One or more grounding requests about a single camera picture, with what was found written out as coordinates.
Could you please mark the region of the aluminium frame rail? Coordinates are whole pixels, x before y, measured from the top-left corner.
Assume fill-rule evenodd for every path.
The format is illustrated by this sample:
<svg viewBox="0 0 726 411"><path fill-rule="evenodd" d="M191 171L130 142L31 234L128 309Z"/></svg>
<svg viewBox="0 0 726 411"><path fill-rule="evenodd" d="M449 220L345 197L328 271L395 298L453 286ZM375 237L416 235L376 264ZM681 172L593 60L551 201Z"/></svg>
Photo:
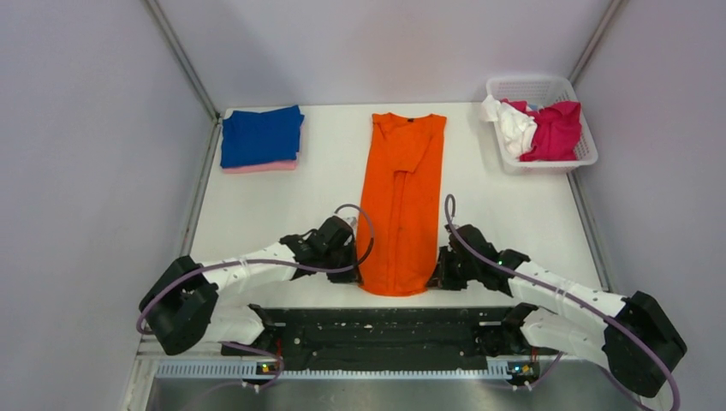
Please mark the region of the aluminium frame rail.
<svg viewBox="0 0 726 411"><path fill-rule="evenodd" d="M140 358L161 358L167 354L161 343L152 336L142 336L136 356Z"/></svg>

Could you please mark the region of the white plastic laundry basket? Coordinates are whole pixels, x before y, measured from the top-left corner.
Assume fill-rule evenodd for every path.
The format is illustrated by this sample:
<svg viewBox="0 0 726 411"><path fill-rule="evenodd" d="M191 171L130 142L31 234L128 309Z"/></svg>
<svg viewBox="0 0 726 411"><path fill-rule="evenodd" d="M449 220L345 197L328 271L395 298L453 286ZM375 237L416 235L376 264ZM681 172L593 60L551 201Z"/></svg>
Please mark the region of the white plastic laundry basket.
<svg viewBox="0 0 726 411"><path fill-rule="evenodd" d="M490 78L479 118L493 126L511 175L568 173L598 153L570 82L549 75Z"/></svg>

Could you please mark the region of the orange t shirt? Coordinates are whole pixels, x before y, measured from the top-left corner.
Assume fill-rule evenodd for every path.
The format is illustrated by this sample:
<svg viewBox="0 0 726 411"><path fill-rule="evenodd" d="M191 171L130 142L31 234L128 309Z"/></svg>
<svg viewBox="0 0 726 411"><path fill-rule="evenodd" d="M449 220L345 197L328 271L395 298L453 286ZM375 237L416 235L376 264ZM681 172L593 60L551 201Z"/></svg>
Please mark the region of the orange t shirt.
<svg viewBox="0 0 726 411"><path fill-rule="evenodd" d="M444 116L372 116L372 139L360 207L374 238L360 266L361 288L374 295L423 293L437 265Z"/></svg>

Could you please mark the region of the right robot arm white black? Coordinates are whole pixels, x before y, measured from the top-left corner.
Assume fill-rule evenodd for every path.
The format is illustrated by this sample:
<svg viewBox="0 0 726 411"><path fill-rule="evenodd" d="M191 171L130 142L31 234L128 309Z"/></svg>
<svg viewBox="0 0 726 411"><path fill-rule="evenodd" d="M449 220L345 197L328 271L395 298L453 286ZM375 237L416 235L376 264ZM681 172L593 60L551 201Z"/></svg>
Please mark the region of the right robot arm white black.
<svg viewBox="0 0 726 411"><path fill-rule="evenodd" d="M515 300L486 352L547 348L600 366L625 389L653 398L687 353L658 301L589 288L561 277L513 249L498 251L471 224L445 227L432 279L441 289L470 282Z"/></svg>

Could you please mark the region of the crumpled magenta t shirt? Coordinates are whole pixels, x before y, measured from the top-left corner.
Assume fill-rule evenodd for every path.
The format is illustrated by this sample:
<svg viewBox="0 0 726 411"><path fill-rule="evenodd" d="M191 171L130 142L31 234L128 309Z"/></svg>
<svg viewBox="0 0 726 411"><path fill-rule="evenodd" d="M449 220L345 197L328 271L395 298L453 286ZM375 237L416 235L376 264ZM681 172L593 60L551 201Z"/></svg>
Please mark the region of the crumpled magenta t shirt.
<svg viewBox="0 0 726 411"><path fill-rule="evenodd" d="M503 101L512 104L517 110L525 111L525 101ZM580 142L582 126L580 123L581 104L576 101L562 101L531 110L527 105L527 114L534 117L537 131L533 137L533 148L521 155L521 162L537 161L575 161L574 149Z"/></svg>

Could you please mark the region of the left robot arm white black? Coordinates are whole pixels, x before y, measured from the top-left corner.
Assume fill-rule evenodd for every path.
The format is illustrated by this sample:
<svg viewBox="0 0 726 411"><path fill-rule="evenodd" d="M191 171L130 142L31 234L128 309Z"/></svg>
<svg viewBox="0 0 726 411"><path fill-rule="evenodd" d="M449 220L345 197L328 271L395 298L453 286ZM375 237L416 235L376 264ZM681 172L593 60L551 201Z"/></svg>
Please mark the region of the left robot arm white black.
<svg viewBox="0 0 726 411"><path fill-rule="evenodd" d="M275 340L273 323L260 309L243 305L242 296L319 273L349 279L359 264L356 225L356 217L332 215L317 229L240 257L202 264L181 256L140 301L137 329L155 336L167 355L199 343L241 343L263 354Z"/></svg>

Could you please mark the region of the crumpled white t shirt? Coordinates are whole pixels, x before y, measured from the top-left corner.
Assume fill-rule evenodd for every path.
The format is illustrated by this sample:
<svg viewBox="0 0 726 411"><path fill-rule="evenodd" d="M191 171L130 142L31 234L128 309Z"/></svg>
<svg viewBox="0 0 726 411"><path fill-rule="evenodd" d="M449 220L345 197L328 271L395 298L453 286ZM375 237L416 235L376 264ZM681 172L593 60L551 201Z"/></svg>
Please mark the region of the crumpled white t shirt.
<svg viewBox="0 0 726 411"><path fill-rule="evenodd" d="M524 107L525 111L522 112L512 104L497 100L491 95L487 95L480 106L480 120L499 127L504 148L516 159L532 150L533 137L538 127L534 117L527 114L526 104Z"/></svg>

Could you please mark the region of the folded pink t shirt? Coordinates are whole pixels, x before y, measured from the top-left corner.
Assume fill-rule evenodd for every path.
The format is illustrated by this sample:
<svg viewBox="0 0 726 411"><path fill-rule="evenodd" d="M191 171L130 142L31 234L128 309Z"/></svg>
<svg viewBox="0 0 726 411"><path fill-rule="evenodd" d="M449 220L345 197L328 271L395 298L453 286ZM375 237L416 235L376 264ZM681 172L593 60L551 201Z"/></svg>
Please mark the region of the folded pink t shirt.
<svg viewBox="0 0 726 411"><path fill-rule="evenodd" d="M224 174L251 174L264 171L288 171L295 170L298 160L279 160L263 164L248 164L235 167L222 167Z"/></svg>

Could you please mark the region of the folded blue t shirt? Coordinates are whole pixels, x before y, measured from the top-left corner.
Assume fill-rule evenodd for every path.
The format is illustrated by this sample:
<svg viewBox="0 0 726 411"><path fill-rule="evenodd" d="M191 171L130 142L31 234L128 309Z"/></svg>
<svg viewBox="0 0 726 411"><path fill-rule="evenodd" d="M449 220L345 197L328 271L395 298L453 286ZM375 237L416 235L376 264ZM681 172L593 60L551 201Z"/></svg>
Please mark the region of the folded blue t shirt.
<svg viewBox="0 0 726 411"><path fill-rule="evenodd" d="M234 110L222 121L224 169L294 162L305 116L297 105L264 112Z"/></svg>

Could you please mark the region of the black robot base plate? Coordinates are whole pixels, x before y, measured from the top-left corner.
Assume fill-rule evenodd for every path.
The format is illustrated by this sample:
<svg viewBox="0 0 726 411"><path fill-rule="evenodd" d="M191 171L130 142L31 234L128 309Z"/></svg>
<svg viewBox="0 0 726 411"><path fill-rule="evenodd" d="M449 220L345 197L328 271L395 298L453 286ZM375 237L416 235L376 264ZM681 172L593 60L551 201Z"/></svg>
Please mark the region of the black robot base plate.
<svg viewBox="0 0 726 411"><path fill-rule="evenodd" d="M508 307L259 309L253 342L293 371L484 370L490 358L554 354L514 336Z"/></svg>

